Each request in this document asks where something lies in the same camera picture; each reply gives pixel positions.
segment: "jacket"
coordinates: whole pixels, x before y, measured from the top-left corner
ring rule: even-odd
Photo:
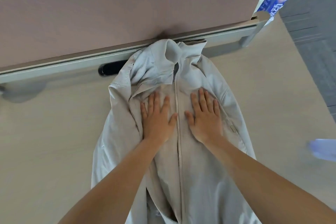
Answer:
[[[225,168],[198,142],[184,111],[200,87],[216,98],[229,141],[255,158],[240,108],[215,65],[201,54],[206,41],[159,40],[133,54],[108,87],[111,111],[93,155],[94,187],[142,140],[140,101],[155,90],[177,112],[173,136],[145,174],[126,223],[229,223],[258,221]]]

